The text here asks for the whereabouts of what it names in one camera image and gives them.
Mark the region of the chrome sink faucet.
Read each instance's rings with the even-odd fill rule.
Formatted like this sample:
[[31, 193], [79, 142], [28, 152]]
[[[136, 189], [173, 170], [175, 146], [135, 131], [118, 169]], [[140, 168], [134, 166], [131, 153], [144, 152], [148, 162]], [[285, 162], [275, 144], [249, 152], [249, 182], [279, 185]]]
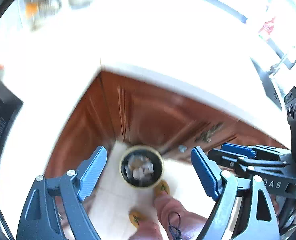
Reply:
[[282, 56], [281, 60], [278, 63], [271, 65], [270, 70], [268, 71], [268, 76], [269, 77], [275, 76], [275, 74], [277, 74], [279, 70], [282, 70], [282, 71], [288, 70], [288, 67], [285, 63], [286, 60], [287, 60], [287, 53]]

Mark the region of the round yellow rimmed trash bin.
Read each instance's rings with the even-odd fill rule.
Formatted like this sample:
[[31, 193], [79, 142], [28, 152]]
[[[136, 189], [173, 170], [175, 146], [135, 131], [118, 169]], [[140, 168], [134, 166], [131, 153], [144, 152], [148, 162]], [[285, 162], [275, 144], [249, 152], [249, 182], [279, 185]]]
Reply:
[[150, 146], [136, 145], [122, 155], [119, 171], [124, 181], [132, 187], [155, 187], [162, 179], [164, 162], [160, 153]]

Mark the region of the light blue cabinet knob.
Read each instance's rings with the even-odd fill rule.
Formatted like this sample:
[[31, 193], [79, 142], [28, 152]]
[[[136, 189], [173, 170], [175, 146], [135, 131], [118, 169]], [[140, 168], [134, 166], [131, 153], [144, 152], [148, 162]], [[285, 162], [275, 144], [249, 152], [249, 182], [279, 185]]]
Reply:
[[178, 150], [179, 150], [179, 152], [181, 152], [181, 153], [184, 153], [187, 149], [188, 149], [188, 148], [187, 148], [187, 146], [185, 146], [185, 145], [179, 145], [179, 146], [178, 146]]

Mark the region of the yellow slipper right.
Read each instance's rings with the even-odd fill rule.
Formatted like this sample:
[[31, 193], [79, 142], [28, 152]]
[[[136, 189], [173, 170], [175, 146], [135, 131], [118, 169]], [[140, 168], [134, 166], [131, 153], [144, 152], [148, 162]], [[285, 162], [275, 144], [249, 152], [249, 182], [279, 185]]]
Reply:
[[165, 180], [161, 180], [154, 188], [155, 197], [162, 196], [163, 194], [170, 194], [170, 188]]

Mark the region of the red spray cleaner bottle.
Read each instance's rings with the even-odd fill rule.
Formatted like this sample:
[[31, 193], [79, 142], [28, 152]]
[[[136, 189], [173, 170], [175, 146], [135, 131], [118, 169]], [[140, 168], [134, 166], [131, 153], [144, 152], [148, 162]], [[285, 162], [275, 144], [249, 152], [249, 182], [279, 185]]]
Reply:
[[260, 37], [269, 36], [274, 29], [274, 22], [275, 22], [275, 17], [273, 17], [269, 21], [265, 22], [264, 25], [259, 30], [259, 36]]

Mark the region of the brown wooden cabinet door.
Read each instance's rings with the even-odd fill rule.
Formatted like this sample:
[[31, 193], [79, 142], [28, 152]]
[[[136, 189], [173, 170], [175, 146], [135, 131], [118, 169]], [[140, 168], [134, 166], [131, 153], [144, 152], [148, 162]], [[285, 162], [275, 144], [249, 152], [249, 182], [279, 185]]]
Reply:
[[[266, 132], [205, 103], [129, 77], [102, 71], [71, 113], [45, 170], [59, 177], [88, 159], [98, 146], [146, 145], [163, 157], [188, 161], [226, 142], [285, 147]], [[185, 152], [179, 151], [185, 146]]]

